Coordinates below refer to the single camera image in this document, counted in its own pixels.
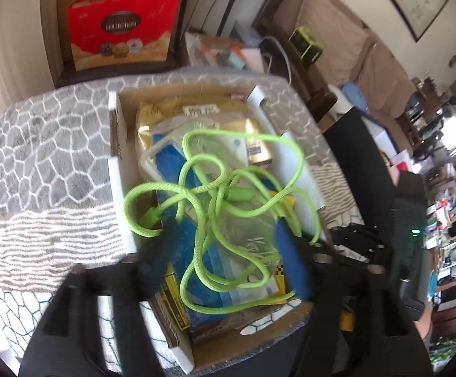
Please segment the gold tissue pack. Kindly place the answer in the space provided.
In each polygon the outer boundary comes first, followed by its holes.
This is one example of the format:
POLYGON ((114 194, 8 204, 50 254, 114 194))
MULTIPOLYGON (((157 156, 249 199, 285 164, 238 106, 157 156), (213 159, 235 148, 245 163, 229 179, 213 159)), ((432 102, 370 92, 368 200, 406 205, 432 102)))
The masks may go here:
POLYGON ((136 114, 136 153, 142 157, 157 141, 176 129, 183 135, 195 128, 246 134, 264 131, 244 95, 201 94, 142 101, 136 114))

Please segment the cardboard tray box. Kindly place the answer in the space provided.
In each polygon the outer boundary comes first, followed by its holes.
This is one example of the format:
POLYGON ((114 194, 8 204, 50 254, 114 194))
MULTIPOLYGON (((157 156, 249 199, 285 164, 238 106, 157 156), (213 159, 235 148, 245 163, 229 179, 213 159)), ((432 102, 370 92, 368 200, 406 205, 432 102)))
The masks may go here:
POLYGON ((126 252, 179 228, 152 311, 176 372, 208 374, 300 328, 310 306, 277 285, 279 219, 321 239, 325 200, 310 167, 314 120, 280 78, 202 79, 108 95, 114 206, 126 252))

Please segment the grey patterned blanket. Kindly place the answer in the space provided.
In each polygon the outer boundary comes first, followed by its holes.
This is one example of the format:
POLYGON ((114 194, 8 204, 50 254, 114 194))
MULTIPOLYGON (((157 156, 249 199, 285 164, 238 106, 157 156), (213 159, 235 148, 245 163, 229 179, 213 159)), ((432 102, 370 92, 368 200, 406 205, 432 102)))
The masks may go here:
POLYGON ((124 253, 109 182, 109 94, 196 82, 259 85, 273 126, 295 134, 305 152, 325 198, 327 227, 362 221, 333 153, 283 78, 184 68, 99 78, 30 97, 0 117, 0 329, 17 359, 74 264, 107 265, 124 253))

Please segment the black box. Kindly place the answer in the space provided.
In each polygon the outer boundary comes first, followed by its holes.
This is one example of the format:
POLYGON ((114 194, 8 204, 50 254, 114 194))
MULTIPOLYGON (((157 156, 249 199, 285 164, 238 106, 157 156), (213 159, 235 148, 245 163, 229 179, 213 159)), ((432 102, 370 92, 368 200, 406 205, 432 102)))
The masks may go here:
POLYGON ((357 108, 351 108, 324 133, 357 203, 364 224, 391 237, 395 198, 389 169, 357 108))

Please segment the red chocolate gift bag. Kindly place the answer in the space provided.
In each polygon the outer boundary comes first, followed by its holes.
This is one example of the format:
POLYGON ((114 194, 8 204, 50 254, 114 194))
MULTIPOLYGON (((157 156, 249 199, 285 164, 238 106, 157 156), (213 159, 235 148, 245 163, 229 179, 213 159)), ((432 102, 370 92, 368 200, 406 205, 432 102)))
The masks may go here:
POLYGON ((67 8, 76 71, 164 62, 179 0, 78 0, 67 8))

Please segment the yellow instruction booklet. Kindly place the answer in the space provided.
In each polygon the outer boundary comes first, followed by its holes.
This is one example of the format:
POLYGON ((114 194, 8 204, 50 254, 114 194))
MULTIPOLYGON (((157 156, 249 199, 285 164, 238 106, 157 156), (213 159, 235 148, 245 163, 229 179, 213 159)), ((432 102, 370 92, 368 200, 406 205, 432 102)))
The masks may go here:
MULTIPOLYGON (((285 196, 280 201, 280 204, 284 209, 285 217, 289 217, 289 215, 294 212, 295 199, 293 197, 285 196)), ((283 262, 281 260, 273 260, 270 264, 273 272, 271 273, 270 279, 265 284, 267 299, 271 301, 270 305, 282 305, 288 300, 288 298, 286 298, 288 291, 283 262)))

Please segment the blue plastic pouch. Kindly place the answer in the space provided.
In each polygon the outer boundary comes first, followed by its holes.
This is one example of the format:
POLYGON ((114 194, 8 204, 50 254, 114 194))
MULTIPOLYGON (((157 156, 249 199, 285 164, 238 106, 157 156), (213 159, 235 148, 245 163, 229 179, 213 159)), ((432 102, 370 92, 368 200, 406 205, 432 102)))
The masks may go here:
POLYGON ((299 168, 304 166, 303 151, 289 139, 195 128, 165 136, 146 151, 141 161, 155 168, 156 177, 124 198, 126 222, 142 238, 156 238, 169 218, 179 224, 169 263, 191 324, 201 316, 270 305, 265 291, 270 262, 282 260, 275 224, 283 219, 302 233, 296 213, 285 217, 280 204, 296 191, 300 169, 282 183, 266 169, 241 162, 227 139, 283 144, 297 155, 299 168))

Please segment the green portable speaker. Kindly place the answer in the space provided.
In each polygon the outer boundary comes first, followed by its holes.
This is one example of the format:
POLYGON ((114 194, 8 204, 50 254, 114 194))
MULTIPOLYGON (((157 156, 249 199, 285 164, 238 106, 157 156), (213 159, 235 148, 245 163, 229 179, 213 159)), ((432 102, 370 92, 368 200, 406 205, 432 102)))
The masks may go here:
POLYGON ((305 26, 298 26, 289 37, 288 43, 301 62, 306 65, 315 64, 323 53, 323 48, 305 26))

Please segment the brown sofa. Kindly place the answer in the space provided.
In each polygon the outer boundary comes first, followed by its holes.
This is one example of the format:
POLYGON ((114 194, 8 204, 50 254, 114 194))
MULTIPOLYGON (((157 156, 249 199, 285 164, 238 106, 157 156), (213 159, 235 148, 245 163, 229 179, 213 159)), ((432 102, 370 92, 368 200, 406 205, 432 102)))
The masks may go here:
POLYGON ((253 26, 288 44, 303 25, 323 53, 306 77, 321 76, 339 87, 353 83, 366 101, 368 112, 386 128, 399 151, 413 152, 409 134, 399 119, 416 86, 381 39, 341 0, 265 0, 253 26))

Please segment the small yellow barcode box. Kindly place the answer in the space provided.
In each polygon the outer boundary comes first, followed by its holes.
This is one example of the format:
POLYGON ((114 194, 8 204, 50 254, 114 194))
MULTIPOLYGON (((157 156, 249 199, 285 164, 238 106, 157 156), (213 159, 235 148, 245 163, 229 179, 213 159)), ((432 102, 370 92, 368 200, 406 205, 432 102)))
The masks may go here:
POLYGON ((190 327, 190 319, 179 293, 179 285, 173 265, 169 263, 161 285, 161 296, 179 329, 184 331, 190 327))

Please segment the cardboard box of clutter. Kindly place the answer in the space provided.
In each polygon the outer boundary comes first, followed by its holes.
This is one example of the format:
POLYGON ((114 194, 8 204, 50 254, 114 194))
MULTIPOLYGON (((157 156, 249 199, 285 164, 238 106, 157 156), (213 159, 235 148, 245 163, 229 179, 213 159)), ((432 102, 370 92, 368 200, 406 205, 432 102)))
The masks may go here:
POLYGON ((185 32, 180 53, 185 66, 229 67, 258 73, 267 71, 259 48, 246 48, 225 37, 185 32))

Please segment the blue plush toy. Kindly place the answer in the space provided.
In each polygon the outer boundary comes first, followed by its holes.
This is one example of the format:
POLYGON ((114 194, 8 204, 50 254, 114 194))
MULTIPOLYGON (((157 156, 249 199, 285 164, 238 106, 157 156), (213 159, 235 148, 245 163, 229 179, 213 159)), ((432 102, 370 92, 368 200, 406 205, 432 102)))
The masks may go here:
POLYGON ((361 112, 368 114, 368 104, 362 91, 353 82, 348 82, 339 86, 339 90, 348 101, 361 112))

